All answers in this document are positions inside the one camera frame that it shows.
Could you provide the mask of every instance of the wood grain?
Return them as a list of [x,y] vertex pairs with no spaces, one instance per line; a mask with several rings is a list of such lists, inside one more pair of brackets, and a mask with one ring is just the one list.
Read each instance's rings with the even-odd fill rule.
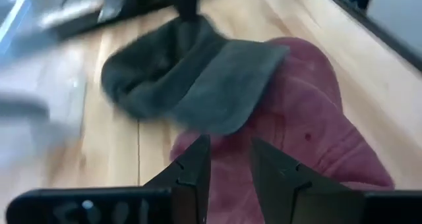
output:
[[[230,38],[262,42],[295,36],[321,48],[338,76],[346,116],[397,187],[422,188],[422,77],[335,3],[201,0],[200,9]],[[1,171],[1,207],[34,187],[144,184],[168,165],[171,145],[182,128],[169,121],[138,123],[124,116],[100,90],[100,72],[115,50],[175,16],[173,9],[162,9],[58,46],[57,55],[73,51],[89,78],[84,136],[78,144]]]

